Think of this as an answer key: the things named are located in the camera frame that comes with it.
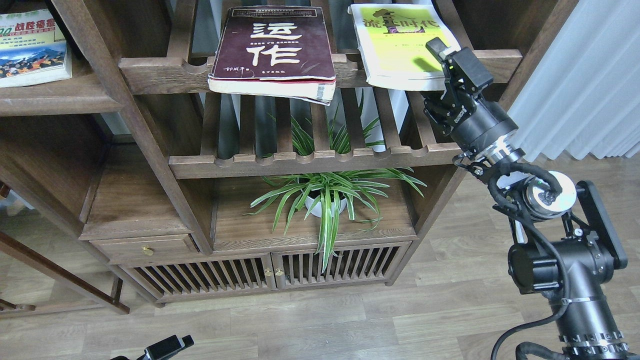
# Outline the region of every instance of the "brass drawer knob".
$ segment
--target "brass drawer knob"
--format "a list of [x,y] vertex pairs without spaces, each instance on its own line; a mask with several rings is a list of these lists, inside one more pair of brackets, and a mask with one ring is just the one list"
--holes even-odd
[[142,253],[143,253],[144,255],[151,256],[151,255],[153,255],[153,254],[154,254],[154,250],[153,250],[153,249],[151,249],[151,248],[150,248],[150,247],[148,247],[148,246],[145,246],[145,247],[143,247],[143,248],[142,248]]

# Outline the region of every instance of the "book stack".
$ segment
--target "book stack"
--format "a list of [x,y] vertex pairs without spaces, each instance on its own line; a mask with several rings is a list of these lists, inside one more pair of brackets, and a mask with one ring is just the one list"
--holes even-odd
[[49,10],[0,15],[0,88],[68,78],[67,41]]
[[329,105],[335,71],[322,8],[229,9],[208,82],[215,92],[292,97]]
[[353,4],[358,49],[372,86],[408,91],[444,90],[441,65],[425,44],[439,37],[460,50],[432,4]]

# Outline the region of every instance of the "slatted cabinet door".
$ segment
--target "slatted cabinet door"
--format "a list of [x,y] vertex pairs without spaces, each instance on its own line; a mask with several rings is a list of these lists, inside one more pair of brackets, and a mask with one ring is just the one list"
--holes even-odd
[[313,250],[273,252],[274,275],[278,289],[307,286],[385,282],[396,271],[410,241],[336,247],[322,271],[320,254]]
[[193,300],[276,289],[269,254],[216,257],[192,263],[168,263],[125,268],[154,294],[157,302]]

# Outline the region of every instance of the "potted plant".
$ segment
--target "potted plant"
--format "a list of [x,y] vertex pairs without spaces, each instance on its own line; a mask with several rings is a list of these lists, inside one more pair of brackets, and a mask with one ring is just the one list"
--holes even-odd
[[[334,132],[336,114],[328,122],[330,147],[339,154],[347,153],[351,150],[349,135],[346,126],[340,127]],[[365,139],[371,135],[371,131],[378,125],[379,118],[371,121],[364,129]],[[300,126],[295,118],[291,118],[292,127],[292,143],[295,151],[300,155],[309,155],[314,151],[313,138]],[[366,146],[384,144],[384,141],[367,142]],[[320,207],[319,217],[320,232],[318,236],[318,247],[316,254],[322,252],[323,267],[326,270],[329,257],[333,254],[333,244],[335,243],[338,233],[339,214],[342,209],[346,208],[349,219],[356,221],[354,212],[354,201],[359,201],[367,208],[374,211],[377,218],[372,220],[359,220],[361,222],[373,223],[369,229],[374,229],[378,222],[382,219],[380,215],[380,207],[375,195],[387,197],[383,189],[389,185],[381,182],[380,179],[399,179],[408,183],[421,196],[422,192],[418,185],[426,186],[422,181],[415,177],[409,176],[402,170],[413,171],[411,168],[379,168],[372,170],[351,170],[340,172],[316,172],[311,174],[293,174],[275,176],[271,179],[263,177],[265,182],[274,186],[276,189],[258,197],[251,204],[254,208],[259,204],[262,206],[254,213],[247,215],[255,215],[268,208],[276,200],[280,199],[273,220],[272,231],[278,225],[278,221],[282,217],[283,212],[287,212],[286,225],[284,233],[286,234],[291,218],[297,212],[307,205],[307,213],[305,219],[312,212],[316,212],[314,208]],[[287,210],[286,205],[289,199],[293,199],[291,207]]]

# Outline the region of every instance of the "wooden floor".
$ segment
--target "wooden floor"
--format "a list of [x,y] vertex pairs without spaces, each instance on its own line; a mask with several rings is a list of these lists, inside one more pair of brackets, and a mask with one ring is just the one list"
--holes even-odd
[[[640,351],[640,157],[540,163],[575,182],[598,185],[629,257],[628,268],[615,273],[605,293],[631,349]],[[147,345],[172,334],[195,340],[176,360],[487,359],[504,330],[550,313],[542,296],[519,295],[511,282],[508,223],[491,205],[486,188],[466,178],[393,287],[275,292],[156,309],[125,286],[129,315],[92,309],[0,320],[0,359],[136,359]],[[31,241],[29,233],[38,229],[24,219],[20,228],[19,217],[4,219],[0,227],[23,231],[21,240],[29,246],[99,281],[96,274],[104,269],[77,245],[63,236]],[[557,225],[542,227],[551,239],[562,236]],[[23,271],[0,258],[0,297],[11,300],[18,290],[52,300],[66,294],[46,280],[36,285],[48,294],[21,284]],[[513,336],[499,357],[513,359],[515,345],[525,340],[561,349],[551,324]]]

